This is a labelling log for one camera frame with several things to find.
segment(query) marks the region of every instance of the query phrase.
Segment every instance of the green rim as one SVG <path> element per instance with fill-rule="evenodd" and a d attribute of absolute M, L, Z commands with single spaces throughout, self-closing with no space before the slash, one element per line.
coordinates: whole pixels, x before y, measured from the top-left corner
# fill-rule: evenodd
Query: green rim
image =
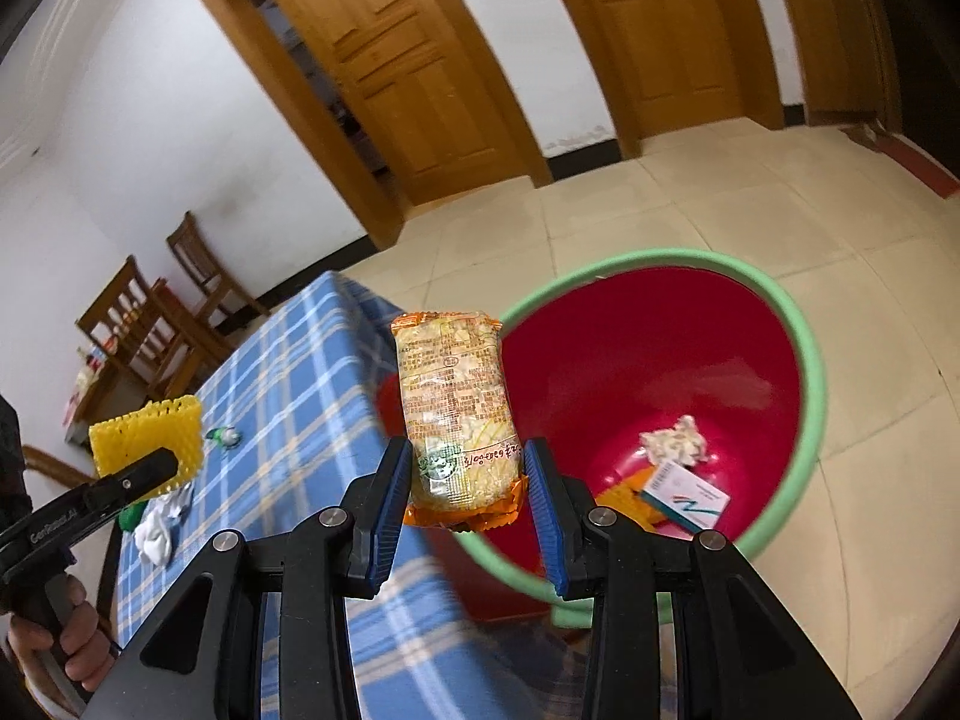
<path fill-rule="evenodd" d="M 634 251 L 574 271 L 573 274 L 563 276 L 529 298 L 521 300 L 502 317 L 503 332 L 509 333 L 541 306 L 597 278 L 663 265 L 705 269 L 738 281 L 764 299 L 784 324 L 784 330 L 793 344 L 800 369 L 800 390 L 803 396 L 800 399 L 800 429 L 790 464 L 779 487 L 760 516 L 736 540 L 740 552 L 748 560 L 752 560 L 773 540 L 800 501 L 817 464 L 817 453 L 827 417 L 827 384 L 824 381 L 824 367 L 813 332 L 793 298 L 790 298 L 774 279 L 740 260 L 712 251 L 686 248 Z M 579 619 L 582 627 L 589 627 L 592 601 L 563 601 L 554 592 L 552 584 L 508 560 L 481 533 L 458 533 L 456 536 L 464 551 L 503 584 L 531 598 L 573 613 L 563 615 L 566 627 L 574 625 L 570 622 L 574 619 Z M 666 622 L 670 617 L 669 597 L 661 595 L 658 602 L 661 621 Z"/>

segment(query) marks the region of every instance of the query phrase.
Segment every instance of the green logo on package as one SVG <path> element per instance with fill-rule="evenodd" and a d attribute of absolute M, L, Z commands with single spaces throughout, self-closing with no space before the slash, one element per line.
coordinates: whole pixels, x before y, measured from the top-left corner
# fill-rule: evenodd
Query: green logo on package
<path fill-rule="evenodd" d="M 456 443 L 444 443 L 421 455 L 416 465 L 421 471 L 421 476 L 433 482 L 440 482 L 453 474 L 457 467 L 457 458 L 463 454 L 463 451 Z"/>

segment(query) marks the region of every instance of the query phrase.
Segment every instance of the black baseboard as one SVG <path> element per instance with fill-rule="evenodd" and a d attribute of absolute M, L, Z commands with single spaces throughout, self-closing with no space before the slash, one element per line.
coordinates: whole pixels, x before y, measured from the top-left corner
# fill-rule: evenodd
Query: black baseboard
<path fill-rule="evenodd" d="M 358 262 L 375 255 L 378 251 L 378 248 L 373 245 L 373 241 L 370 240 L 370 236 L 365 235 L 345 247 L 338 248 L 333 254 L 328 254 L 323 259 L 317 260 L 313 265 L 306 266 L 298 274 L 281 281 L 272 290 L 267 290 L 256 299 L 267 308 L 275 308 L 299 293 L 308 284 L 316 281 L 327 271 L 342 271 L 344 268 L 349 268 L 351 265 L 356 265 Z M 223 336 L 229 336 L 230 333 L 246 327 L 253 322 L 253 319 L 256 319 L 256 311 L 251 306 L 244 306 L 218 324 L 217 332 Z"/>
<path fill-rule="evenodd" d="M 799 127 L 801 124 L 806 124 L 803 105 L 784 105 L 784 127 Z"/>
<path fill-rule="evenodd" d="M 596 170 L 597 167 L 606 165 L 616 165 L 623 161 L 623 155 L 620 153 L 620 144 L 616 138 L 610 138 L 608 141 L 592 143 L 590 146 L 577 148 L 576 151 L 568 151 L 556 157 L 550 157 L 547 161 L 547 167 L 550 169 L 550 175 L 553 175 L 554 181 L 562 181 L 573 175 L 579 175 L 588 170 Z"/>

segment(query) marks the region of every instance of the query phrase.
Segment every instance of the door panel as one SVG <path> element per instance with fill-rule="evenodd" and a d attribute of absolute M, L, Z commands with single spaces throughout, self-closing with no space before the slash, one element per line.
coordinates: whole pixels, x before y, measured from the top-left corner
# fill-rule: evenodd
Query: door panel
<path fill-rule="evenodd" d="M 436 0 L 276 0 L 414 203 L 523 175 Z"/>
<path fill-rule="evenodd" d="M 587 0 L 642 136 L 742 112 L 716 0 Z"/>

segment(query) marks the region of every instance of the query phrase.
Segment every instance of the table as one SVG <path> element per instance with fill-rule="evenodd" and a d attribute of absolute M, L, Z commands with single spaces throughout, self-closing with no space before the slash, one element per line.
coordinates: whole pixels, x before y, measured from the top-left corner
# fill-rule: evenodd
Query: table
<path fill-rule="evenodd" d="M 203 429 L 236 426 L 237 448 L 208 445 L 193 502 L 174 529 L 170 565 L 141 562 L 124 537 L 119 641 L 223 528 L 246 538 L 290 530 L 338 503 L 376 469 L 386 445 L 373 401 L 397 367 L 390 321 L 400 311 L 329 272 L 291 299 L 198 392 Z M 277 596 L 268 602 L 261 712 L 277 718 Z M 347 602 L 354 674 L 367 720 L 539 720 L 580 715 L 586 656 L 539 621 L 485 629 L 464 616 L 414 528 L 372 601 Z M 670 706 L 673 694 L 664 693 Z"/>

